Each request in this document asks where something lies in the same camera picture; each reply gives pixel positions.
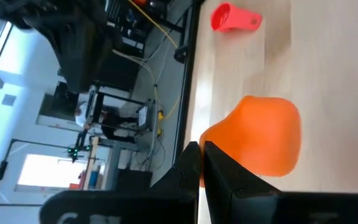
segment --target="wooden table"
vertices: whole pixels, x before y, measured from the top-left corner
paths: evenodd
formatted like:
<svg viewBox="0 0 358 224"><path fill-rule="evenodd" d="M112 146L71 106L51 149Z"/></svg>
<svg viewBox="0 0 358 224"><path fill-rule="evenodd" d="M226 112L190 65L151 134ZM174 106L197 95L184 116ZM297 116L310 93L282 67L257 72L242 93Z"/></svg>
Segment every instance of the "wooden table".
<svg viewBox="0 0 358 224"><path fill-rule="evenodd" d="M358 192L358 1L229 0L259 12L258 31L215 33L200 10L185 146L246 95L297 105L303 142L295 170L262 177L282 190Z"/></svg>

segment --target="black cloth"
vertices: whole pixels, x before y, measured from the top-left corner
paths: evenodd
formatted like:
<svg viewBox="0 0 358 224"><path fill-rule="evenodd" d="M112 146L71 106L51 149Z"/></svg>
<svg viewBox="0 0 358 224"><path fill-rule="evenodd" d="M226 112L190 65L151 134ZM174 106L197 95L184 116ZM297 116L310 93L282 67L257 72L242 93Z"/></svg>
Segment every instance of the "black cloth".
<svg viewBox="0 0 358 224"><path fill-rule="evenodd" d="M116 136L114 132L122 123L136 123L137 118L122 118L116 113L108 113L101 123L101 129L106 138L110 140L135 143L134 137Z"/></svg>

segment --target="door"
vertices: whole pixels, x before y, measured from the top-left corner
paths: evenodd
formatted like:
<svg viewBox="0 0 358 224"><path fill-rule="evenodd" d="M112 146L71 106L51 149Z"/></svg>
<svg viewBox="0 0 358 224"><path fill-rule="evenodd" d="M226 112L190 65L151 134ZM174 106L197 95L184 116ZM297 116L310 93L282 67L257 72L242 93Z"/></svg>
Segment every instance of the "door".
<svg viewBox="0 0 358 224"><path fill-rule="evenodd" d="M42 205L70 184L79 184L86 169L85 155L79 156L84 157L72 163L66 147L13 141L0 180L0 204Z"/></svg>

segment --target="red cup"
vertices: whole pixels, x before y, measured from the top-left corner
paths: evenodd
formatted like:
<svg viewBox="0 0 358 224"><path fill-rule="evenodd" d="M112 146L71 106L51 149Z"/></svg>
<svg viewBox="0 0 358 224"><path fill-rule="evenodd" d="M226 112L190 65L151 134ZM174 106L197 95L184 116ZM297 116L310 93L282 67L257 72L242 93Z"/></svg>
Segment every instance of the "red cup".
<svg viewBox="0 0 358 224"><path fill-rule="evenodd" d="M262 22L262 16L247 9L225 2L218 6L211 15L212 30L227 32L230 29L245 29L255 31Z"/></svg>

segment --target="floor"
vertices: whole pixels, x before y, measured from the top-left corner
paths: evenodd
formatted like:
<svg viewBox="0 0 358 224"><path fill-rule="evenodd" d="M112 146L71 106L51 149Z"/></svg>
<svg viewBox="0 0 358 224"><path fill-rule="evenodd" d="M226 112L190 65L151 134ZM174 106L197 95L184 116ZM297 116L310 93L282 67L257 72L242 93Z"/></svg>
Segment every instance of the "floor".
<svg viewBox="0 0 358 224"><path fill-rule="evenodd" d="M175 23L190 4L190 0L173 2L168 19ZM172 32L171 36L176 43L179 43L180 36L176 32ZM152 53L162 38L163 33L158 29L154 29L146 44L145 57ZM181 94L184 74L184 65L176 62L173 58L174 51L175 48L172 43L166 40L162 43L155 56L147 62L154 76L156 78L160 76L158 80L158 95L161 107L166 115L172 110L177 98ZM142 69L139 72L134 89L133 99L140 101L145 101L149 98L154 99L153 82L147 70ZM134 105L127 103L121 110L128 108L134 108ZM160 146L158 141L156 142L156 155L153 157L150 166L150 170L153 171L152 184L158 181L172 166L177 118L178 106L174 108L172 115L161 123L161 128L163 129L162 146ZM144 139L150 142L150 139L152 139L151 134L147 135ZM144 155L139 155L138 157L142 161Z"/></svg>
<svg viewBox="0 0 358 224"><path fill-rule="evenodd" d="M220 2L201 9L186 141L243 96L283 97L301 114L300 159L291 174L262 178L281 190L358 192L358 1L232 0L264 21L218 34L209 15Z"/></svg>

